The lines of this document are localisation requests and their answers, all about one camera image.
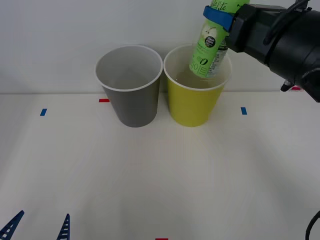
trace green bottle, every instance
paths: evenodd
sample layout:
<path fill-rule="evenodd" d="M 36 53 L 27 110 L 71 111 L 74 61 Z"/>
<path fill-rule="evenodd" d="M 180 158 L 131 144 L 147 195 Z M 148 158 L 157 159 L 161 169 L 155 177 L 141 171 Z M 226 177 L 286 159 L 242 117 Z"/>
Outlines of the green bottle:
<path fill-rule="evenodd" d="M 227 13 L 235 13 L 250 0 L 212 0 L 210 7 Z M 215 76 L 228 50 L 225 37 L 228 33 L 222 26 L 206 19 L 189 69 L 198 77 L 210 79 Z"/>

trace yellow paper cup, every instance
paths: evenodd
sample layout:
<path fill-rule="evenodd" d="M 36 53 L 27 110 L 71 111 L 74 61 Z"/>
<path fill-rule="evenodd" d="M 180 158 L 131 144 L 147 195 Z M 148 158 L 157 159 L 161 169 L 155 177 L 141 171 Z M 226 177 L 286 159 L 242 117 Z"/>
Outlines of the yellow paper cup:
<path fill-rule="evenodd" d="M 189 65 L 192 53 L 192 45 L 179 46 L 167 54 L 163 66 L 168 81 L 170 114 L 177 123 L 186 127 L 200 126 L 209 119 L 232 73 L 232 64 L 229 56 L 226 55 L 217 73 L 219 79 L 217 86 L 191 88 L 182 85 L 176 81 L 176 77 Z"/>

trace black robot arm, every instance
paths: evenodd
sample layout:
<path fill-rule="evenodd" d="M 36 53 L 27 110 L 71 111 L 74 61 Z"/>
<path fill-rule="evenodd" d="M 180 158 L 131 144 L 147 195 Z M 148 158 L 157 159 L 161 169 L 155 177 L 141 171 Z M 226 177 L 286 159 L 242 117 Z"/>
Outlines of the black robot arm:
<path fill-rule="evenodd" d="M 244 4 L 233 16 L 227 46 L 245 52 L 286 81 L 281 90 L 297 85 L 320 102 L 320 12 L 308 0 L 285 9 Z"/>

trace gray paper cup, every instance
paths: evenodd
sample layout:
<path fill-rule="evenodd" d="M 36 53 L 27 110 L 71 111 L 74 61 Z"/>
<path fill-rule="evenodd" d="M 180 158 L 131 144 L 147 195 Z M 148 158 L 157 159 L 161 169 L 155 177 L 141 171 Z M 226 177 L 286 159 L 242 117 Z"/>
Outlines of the gray paper cup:
<path fill-rule="evenodd" d="M 125 45 L 104 55 L 95 74 L 119 120 L 133 128 L 156 117 L 163 61 L 153 49 Z"/>

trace tabletop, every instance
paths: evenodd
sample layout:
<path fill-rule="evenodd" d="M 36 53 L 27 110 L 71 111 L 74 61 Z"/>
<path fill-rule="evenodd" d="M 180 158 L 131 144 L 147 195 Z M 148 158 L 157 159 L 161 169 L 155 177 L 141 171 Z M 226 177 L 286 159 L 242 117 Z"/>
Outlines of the tabletop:
<path fill-rule="evenodd" d="M 0 95 L 0 228 L 25 212 L 13 239 L 56 239 L 66 214 L 74 240 L 304 239 L 320 210 L 320 105 L 305 92 L 223 92 L 194 128 L 165 94 L 140 128 L 101 98 Z"/>

